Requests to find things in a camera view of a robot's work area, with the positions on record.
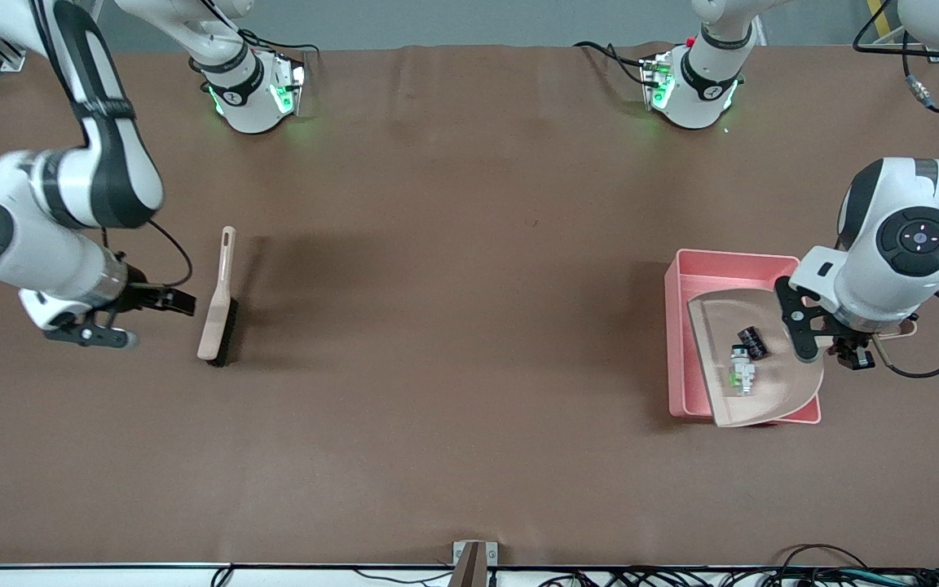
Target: cable connector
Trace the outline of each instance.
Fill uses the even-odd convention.
[[[915,96],[915,99],[923,104],[925,108],[936,107],[934,101],[932,101],[932,96],[929,95],[929,90],[925,89],[925,86],[922,82],[918,81],[917,77],[909,75],[909,77],[905,77],[905,82],[908,82],[908,89],[912,90],[912,95]]]

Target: pink plastic tray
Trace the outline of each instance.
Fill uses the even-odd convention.
[[[666,271],[666,337],[668,340],[668,412],[675,417],[712,420],[712,406],[701,374],[698,348],[690,329],[686,304],[697,294],[719,289],[760,287],[774,289],[782,275],[799,265],[795,257],[721,253],[716,250],[679,249]],[[772,422],[817,424],[821,405],[817,397],[798,412]]]

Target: brown table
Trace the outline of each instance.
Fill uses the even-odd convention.
[[[685,131],[577,49],[329,52],[315,117],[262,136],[229,130],[186,60],[118,68],[198,316],[133,312],[138,350],[86,350],[0,284],[0,561],[431,562],[479,537],[509,563],[827,541],[939,565],[939,378],[828,361],[818,426],[667,412],[676,249],[804,255],[865,164],[939,157],[898,60],[757,49],[733,110]],[[3,77],[0,153],[79,140],[41,60]],[[194,352],[225,223],[242,328],[214,370]],[[183,270],[153,230],[112,243]],[[893,346],[916,370],[939,364],[924,314]]]

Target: yellow tape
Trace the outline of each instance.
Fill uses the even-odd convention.
[[[868,11],[874,15],[882,5],[883,3],[879,0],[868,0]],[[883,12],[882,15],[879,15],[879,18],[875,19],[875,30],[879,31],[880,37],[886,37],[887,34],[890,34],[890,21],[886,20],[886,12]]]

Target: black battery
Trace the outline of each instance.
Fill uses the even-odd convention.
[[[760,360],[760,358],[765,358],[770,354],[767,346],[763,343],[763,338],[760,338],[759,332],[756,331],[756,327],[749,326],[738,332],[738,338],[741,339],[742,345],[748,350],[750,360]]]

